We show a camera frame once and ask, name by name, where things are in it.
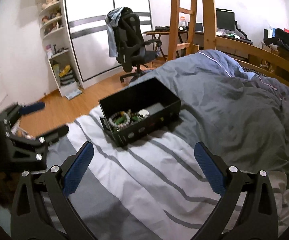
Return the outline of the white bathroom scale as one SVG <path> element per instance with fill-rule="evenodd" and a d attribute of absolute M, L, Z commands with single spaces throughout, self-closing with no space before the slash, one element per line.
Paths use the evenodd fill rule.
<path fill-rule="evenodd" d="M 79 96 L 80 94 L 82 94 L 82 91 L 80 89 L 74 89 L 71 92 L 67 93 L 65 97 L 67 100 L 72 100 L 73 98 Z"/>

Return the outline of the black jewelry box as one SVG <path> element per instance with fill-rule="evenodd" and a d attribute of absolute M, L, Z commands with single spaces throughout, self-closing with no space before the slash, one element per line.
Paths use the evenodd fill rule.
<path fill-rule="evenodd" d="M 170 126 L 179 118 L 181 100 L 162 82 L 153 77 L 99 100 L 100 119 L 106 134 L 119 147 L 127 146 L 153 131 Z M 113 128 L 108 119 L 124 111 L 140 121 L 125 128 Z"/>

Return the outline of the white corner shelf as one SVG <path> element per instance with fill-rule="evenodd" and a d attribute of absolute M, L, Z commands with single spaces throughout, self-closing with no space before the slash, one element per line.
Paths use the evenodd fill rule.
<path fill-rule="evenodd" d="M 40 37 L 49 69 L 60 95 L 65 97 L 72 90 L 80 89 L 80 77 L 73 55 L 65 0 L 35 1 L 39 11 Z"/>

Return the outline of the grey blue duvet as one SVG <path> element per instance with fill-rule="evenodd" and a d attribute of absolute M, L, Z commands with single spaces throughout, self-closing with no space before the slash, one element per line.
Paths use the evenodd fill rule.
<path fill-rule="evenodd" d="M 245 72 L 231 57 L 204 50 L 165 63 L 139 78 L 157 78 L 181 99 L 173 132 L 204 142 L 231 165 L 289 175 L 289 87 Z"/>

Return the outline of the white grey striped sheet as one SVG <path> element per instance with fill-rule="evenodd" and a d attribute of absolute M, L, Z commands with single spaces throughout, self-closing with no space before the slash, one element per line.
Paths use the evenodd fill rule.
<path fill-rule="evenodd" d="M 288 104 L 242 111 L 186 106 L 171 129 L 126 148 L 104 133 L 101 115 L 96 107 L 70 123 L 47 155 L 48 166 L 60 165 L 84 142 L 93 144 L 94 158 L 70 201 L 99 239 L 190 239 L 219 201 L 195 160 L 198 141 L 229 165 L 265 170 L 278 233 L 289 226 Z"/>

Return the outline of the green jade bangle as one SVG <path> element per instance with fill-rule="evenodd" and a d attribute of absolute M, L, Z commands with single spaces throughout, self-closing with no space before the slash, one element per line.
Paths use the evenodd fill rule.
<path fill-rule="evenodd" d="M 133 122 L 136 122 L 136 121 L 140 121 L 141 118 L 139 118 L 138 116 L 132 116 L 130 118 L 130 120 L 127 120 L 127 118 L 125 116 L 122 116 L 118 119 L 116 119 L 113 123 L 116 124 L 117 126 L 119 125 L 130 125 L 132 124 Z"/>

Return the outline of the white pink plastic bag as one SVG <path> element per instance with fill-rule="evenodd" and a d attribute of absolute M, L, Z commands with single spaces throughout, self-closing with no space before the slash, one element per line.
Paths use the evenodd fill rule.
<path fill-rule="evenodd" d="M 23 128 L 20 127 L 20 120 L 18 120 L 14 126 L 11 128 L 11 132 L 13 135 L 16 135 L 18 137 L 22 137 L 29 140 L 35 140 L 35 137 L 30 135 L 27 131 L 25 131 Z"/>

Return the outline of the black office chair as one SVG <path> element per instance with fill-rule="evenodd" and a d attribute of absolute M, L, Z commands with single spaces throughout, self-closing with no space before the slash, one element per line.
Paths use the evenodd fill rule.
<path fill-rule="evenodd" d="M 126 72 L 119 79 L 121 83 L 127 77 L 131 77 L 131 81 L 135 81 L 148 72 L 141 70 L 141 66 L 146 66 L 158 58 L 154 46 L 157 44 L 160 47 L 162 42 L 155 39 L 147 41 L 143 39 L 140 18 L 130 8 L 123 9 L 118 27 L 114 32 L 118 52 L 116 60 Z"/>

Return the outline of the wooden folding table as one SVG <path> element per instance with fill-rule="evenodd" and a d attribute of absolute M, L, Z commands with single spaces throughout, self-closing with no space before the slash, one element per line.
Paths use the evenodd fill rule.
<path fill-rule="evenodd" d="M 151 31 L 144 31 L 143 34 L 146 36 L 151 36 L 152 39 L 160 41 L 162 36 L 169 35 L 170 32 L 151 30 Z M 165 62 L 167 61 L 167 55 L 164 54 L 163 49 L 159 47 L 157 44 L 154 46 L 154 51 L 158 53 L 158 58 L 162 58 Z"/>

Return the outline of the white bead bracelet amber bead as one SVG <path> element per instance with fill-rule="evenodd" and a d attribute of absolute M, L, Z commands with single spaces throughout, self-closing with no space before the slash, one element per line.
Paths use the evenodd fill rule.
<path fill-rule="evenodd" d="M 130 124 L 130 116 L 128 113 L 121 111 L 113 114 L 108 122 L 113 128 L 121 129 L 125 128 Z"/>

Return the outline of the pile of black clothes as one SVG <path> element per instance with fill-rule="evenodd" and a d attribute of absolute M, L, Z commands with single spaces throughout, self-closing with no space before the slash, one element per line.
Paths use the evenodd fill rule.
<path fill-rule="evenodd" d="M 264 44 L 266 46 L 273 44 L 278 47 L 282 47 L 285 50 L 289 51 L 289 33 L 284 30 L 277 28 L 275 30 L 275 35 L 271 38 L 267 38 L 264 40 Z"/>

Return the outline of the white sliding wardrobe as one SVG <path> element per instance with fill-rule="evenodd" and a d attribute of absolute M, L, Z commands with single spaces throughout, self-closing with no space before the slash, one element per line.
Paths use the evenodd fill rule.
<path fill-rule="evenodd" d="M 77 76 L 83 88 L 121 71 L 109 56 L 105 18 L 109 11 L 129 7 L 140 17 L 141 31 L 152 29 L 149 0 L 64 0 L 64 9 Z"/>

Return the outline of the black computer monitor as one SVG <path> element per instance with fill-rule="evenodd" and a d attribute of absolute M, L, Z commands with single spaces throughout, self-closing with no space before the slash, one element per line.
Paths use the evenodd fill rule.
<path fill-rule="evenodd" d="M 235 13 L 232 10 L 216 9 L 217 28 L 235 30 Z"/>

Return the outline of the denim jacket on chair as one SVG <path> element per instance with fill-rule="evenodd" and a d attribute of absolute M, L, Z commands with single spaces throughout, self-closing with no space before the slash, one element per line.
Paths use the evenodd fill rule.
<path fill-rule="evenodd" d="M 118 27 L 123 9 L 124 7 L 115 8 L 108 12 L 105 18 L 108 34 L 109 57 L 118 57 L 114 30 Z"/>

